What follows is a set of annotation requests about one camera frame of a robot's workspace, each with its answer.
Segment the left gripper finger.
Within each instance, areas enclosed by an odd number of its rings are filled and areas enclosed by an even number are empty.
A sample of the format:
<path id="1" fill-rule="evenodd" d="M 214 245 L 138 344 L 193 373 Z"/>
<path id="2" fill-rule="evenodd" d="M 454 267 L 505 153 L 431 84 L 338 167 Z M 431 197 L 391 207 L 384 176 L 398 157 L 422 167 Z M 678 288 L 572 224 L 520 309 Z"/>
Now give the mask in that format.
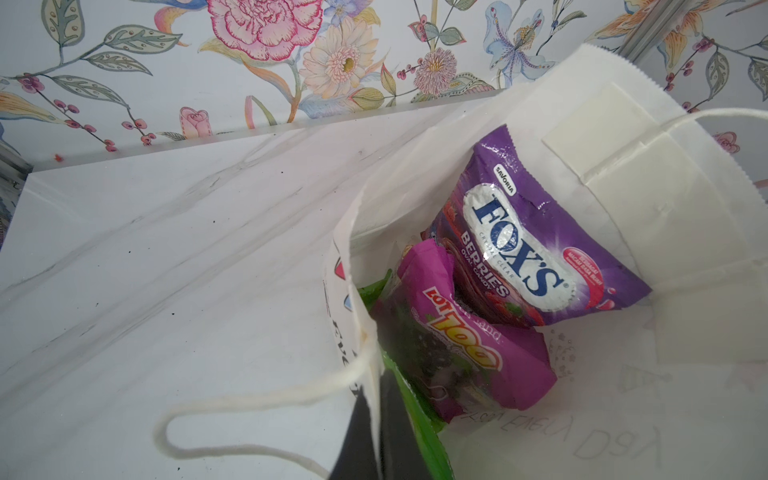
<path id="1" fill-rule="evenodd" d="M 432 477 L 417 444 L 396 376 L 387 370 L 380 379 L 380 418 L 374 419 L 365 393 L 357 395 L 330 480 Z"/>

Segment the green chips bag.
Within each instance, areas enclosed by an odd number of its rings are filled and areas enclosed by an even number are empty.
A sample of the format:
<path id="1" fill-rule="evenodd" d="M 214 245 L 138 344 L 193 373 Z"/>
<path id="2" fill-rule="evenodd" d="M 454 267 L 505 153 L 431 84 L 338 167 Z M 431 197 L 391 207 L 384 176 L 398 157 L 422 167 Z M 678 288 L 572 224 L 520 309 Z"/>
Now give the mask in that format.
<path id="1" fill-rule="evenodd" d="M 380 379 L 385 371 L 393 371 L 414 427 L 417 444 L 432 474 L 430 479 L 452 479 L 453 470 L 445 448 L 438 438 L 433 412 L 416 391 L 415 383 L 406 379 L 404 369 L 396 363 L 393 355 L 378 345 L 382 336 L 375 332 L 372 321 L 368 318 L 367 310 L 373 306 L 383 293 L 386 283 L 392 278 L 393 274 L 387 272 L 383 279 L 365 286 L 354 281 L 350 283 L 349 292 L 355 295 L 353 320 L 360 333 L 360 356 L 355 359 L 353 365 L 356 369 L 356 398 L 358 394 L 365 393 L 373 418 L 379 419 Z"/>

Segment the magenta purple snack bag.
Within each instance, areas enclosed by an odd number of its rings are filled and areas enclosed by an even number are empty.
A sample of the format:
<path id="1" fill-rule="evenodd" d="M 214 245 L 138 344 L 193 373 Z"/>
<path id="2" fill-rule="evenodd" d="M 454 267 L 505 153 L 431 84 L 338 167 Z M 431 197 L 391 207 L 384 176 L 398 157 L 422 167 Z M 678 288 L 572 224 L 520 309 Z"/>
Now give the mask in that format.
<path id="1" fill-rule="evenodd" d="M 454 270 L 433 240 L 406 251 L 370 308 L 383 349 L 444 422 L 532 407 L 557 381 L 543 335 L 462 306 Z"/>

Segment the purple white snack packet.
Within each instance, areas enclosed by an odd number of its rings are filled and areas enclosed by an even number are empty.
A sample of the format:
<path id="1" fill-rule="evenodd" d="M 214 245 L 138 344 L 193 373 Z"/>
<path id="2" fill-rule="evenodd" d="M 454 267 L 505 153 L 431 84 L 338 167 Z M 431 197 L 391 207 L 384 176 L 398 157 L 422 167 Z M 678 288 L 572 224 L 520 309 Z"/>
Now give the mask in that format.
<path id="1" fill-rule="evenodd" d="M 490 323 L 544 327 L 651 292 L 524 167 L 506 126 L 473 146 L 422 237 L 454 257 L 459 295 Z"/>

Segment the white paper bag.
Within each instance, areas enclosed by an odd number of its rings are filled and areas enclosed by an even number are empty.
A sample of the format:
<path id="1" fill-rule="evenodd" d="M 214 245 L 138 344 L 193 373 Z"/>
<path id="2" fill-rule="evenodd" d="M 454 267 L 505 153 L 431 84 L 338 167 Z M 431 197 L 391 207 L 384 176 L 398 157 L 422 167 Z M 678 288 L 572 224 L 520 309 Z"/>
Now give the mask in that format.
<path id="1" fill-rule="evenodd" d="M 411 246 L 433 240 L 422 234 L 473 146 L 501 126 L 541 186 L 651 292 L 544 327 L 489 322 L 544 337 L 557 381 L 526 410 L 444 422 L 416 390 L 452 479 L 765 478 L 765 200 L 700 114 L 592 46 L 426 130 L 366 181 L 335 228 L 323 279 L 342 369 L 175 406 L 155 426 L 156 447 L 176 459 L 277 457 L 329 479 L 356 401 L 350 283 L 394 274 Z"/>

